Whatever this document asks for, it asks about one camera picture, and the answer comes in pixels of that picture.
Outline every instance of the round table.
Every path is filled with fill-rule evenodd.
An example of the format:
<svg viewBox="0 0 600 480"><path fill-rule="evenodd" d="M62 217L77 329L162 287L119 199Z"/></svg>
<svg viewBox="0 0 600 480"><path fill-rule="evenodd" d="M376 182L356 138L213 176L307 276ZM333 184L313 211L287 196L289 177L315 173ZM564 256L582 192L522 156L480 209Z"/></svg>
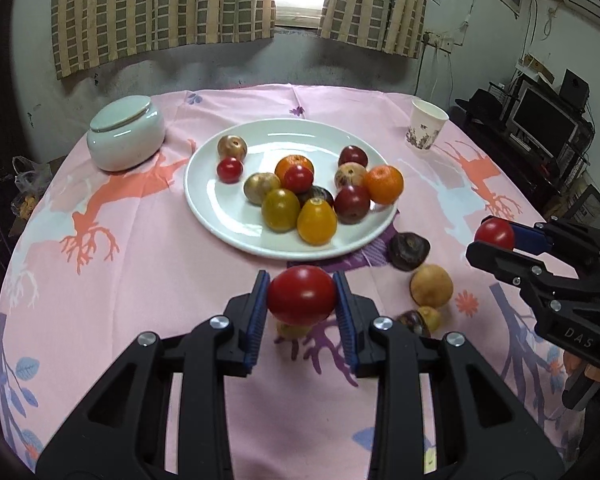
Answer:
<svg viewBox="0 0 600 480"><path fill-rule="evenodd" d="M396 232L431 241L429 263L445 267L454 296L434 334L463 332L525 403L566 459L582 416L560 401L561 350L537 338L531 310L513 286L471 268L466 246L488 214L533 225L541 216L500 169L448 122L428 152L404 142L411 97L348 88L266 85L153 97L164 114L160 151L124 174L92 163L84 138L68 155L13 253L0 296L0 414L11 448L34 469L64 418L141 332L187 333L251 290L257 271L288 262L251 256L221 242L184 197L192 150L234 124L263 118L320 121L373 145L402 171L394 224L363 249L320 264L346 270L353 293L381 314L416 308L410 276L394 269L386 244ZM552 272L574 276L544 258ZM376 382L344 362L335 320L302 340L276 336L269 317L260 359L245 380L226 380L237 479L332 480L366 474ZM174 381L172 406L179 382ZM427 382L423 398L427 399ZM435 467L432 409L424 403L427 470ZM166 467L176 467L177 409L170 410Z"/></svg>

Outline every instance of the potato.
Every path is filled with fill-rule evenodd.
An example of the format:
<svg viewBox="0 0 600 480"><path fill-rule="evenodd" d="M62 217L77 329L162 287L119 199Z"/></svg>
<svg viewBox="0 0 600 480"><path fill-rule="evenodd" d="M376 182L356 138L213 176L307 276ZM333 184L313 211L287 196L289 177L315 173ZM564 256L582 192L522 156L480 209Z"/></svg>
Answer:
<svg viewBox="0 0 600 480"><path fill-rule="evenodd" d="M410 290L418 306L440 308L453 296L454 284L445 269L425 264L411 277Z"/></svg>
<svg viewBox="0 0 600 480"><path fill-rule="evenodd" d="M310 326L297 326L282 323L282 321L276 320L276 331L278 335L286 341L293 341L294 339L302 339L311 332Z"/></svg>
<svg viewBox="0 0 600 480"><path fill-rule="evenodd" d="M336 189L345 186L363 186L366 169L357 162L346 162L338 168L333 179Z"/></svg>
<svg viewBox="0 0 600 480"><path fill-rule="evenodd" d="M269 191L280 188L280 179L273 173L254 173L242 188L247 200L255 205L262 205Z"/></svg>
<svg viewBox="0 0 600 480"><path fill-rule="evenodd" d="M418 309L418 312L422 316L422 319L424 319L424 322L431 333L440 328L440 325L442 324L442 316L435 308L431 308L430 306L421 306Z"/></svg>
<svg viewBox="0 0 600 480"><path fill-rule="evenodd" d="M247 143L242 137L225 135L218 140L218 155L220 158L232 156L243 161L247 156Z"/></svg>

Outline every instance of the white ceramic jar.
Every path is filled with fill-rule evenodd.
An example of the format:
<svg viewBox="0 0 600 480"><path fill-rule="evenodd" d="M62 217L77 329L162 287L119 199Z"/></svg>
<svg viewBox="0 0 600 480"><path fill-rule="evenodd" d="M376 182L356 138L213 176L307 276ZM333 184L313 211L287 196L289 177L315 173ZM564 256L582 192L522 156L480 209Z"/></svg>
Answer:
<svg viewBox="0 0 600 480"><path fill-rule="evenodd" d="M128 170L150 158L164 141L164 118L146 95L113 101L91 120L87 145L104 171Z"/></svg>

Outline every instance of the computer monitor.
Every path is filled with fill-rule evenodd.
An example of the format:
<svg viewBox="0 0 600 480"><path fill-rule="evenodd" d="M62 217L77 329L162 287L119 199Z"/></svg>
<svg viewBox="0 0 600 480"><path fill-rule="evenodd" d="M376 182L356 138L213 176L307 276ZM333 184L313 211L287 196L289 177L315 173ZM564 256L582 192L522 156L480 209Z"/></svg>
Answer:
<svg viewBox="0 0 600 480"><path fill-rule="evenodd" d="M549 156L558 158L564 145L578 129L578 123L534 88L527 88L513 123Z"/></svg>

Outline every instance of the wall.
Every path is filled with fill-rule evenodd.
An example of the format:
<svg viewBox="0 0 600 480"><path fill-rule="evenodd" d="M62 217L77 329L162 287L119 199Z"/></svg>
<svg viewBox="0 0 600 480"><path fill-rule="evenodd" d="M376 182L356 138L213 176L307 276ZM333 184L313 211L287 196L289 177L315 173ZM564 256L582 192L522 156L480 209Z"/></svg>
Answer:
<svg viewBox="0 0 600 480"><path fill-rule="evenodd" d="M600 187L600 28L561 7L551 35L544 40L542 30L549 7L555 7L555 2L538 0L538 31L530 52L555 75L556 85L562 83L567 68L589 83L596 136L589 149L588 171Z"/></svg>
<svg viewBox="0 0 600 480"><path fill-rule="evenodd" d="M50 43L49 0L14 0L14 84L22 123L37 160L64 155L105 104L130 93L227 88L267 82L351 86L413 94L419 60L389 56L322 40L315 33L283 30L273 40L191 45L126 58L56 80ZM426 28L459 27L472 0L429 2ZM528 0L516 19L499 0L476 0L464 46L452 53L456 97L469 98L490 80L508 81L522 52ZM440 53L432 101L447 107L448 61ZM435 60L428 48L418 95L429 98Z"/></svg>

